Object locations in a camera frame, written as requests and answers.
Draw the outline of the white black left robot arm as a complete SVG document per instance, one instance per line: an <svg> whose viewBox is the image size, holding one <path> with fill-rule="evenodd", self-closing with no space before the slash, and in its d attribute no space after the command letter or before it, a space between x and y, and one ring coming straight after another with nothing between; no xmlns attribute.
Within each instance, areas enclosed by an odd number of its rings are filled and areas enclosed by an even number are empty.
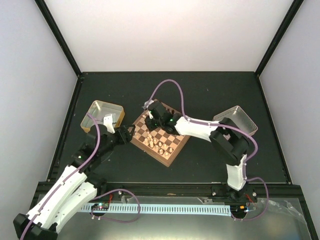
<svg viewBox="0 0 320 240"><path fill-rule="evenodd" d="M108 188L94 170L104 155L132 140L135 128L133 124L124 125L109 132L105 125L94 124L46 195L27 214L19 213L13 220L18 239L55 240L85 204L94 198L103 199Z"/></svg>

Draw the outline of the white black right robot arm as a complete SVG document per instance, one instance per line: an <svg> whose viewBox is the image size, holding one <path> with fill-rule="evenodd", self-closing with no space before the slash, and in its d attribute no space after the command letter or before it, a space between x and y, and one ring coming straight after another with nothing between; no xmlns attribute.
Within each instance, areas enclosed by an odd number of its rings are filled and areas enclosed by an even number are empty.
<svg viewBox="0 0 320 240"><path fill-rule="evenodd" d="M229 118L223 121L205 121L183 116L168 110L162 102L149 101L143 106L147 111L145 124L150 131L162 129L167 134L191 136L212 144L219 158L226 164L228 198L240 201L245 195L247 183L245 160L249 141Z"/></svg>

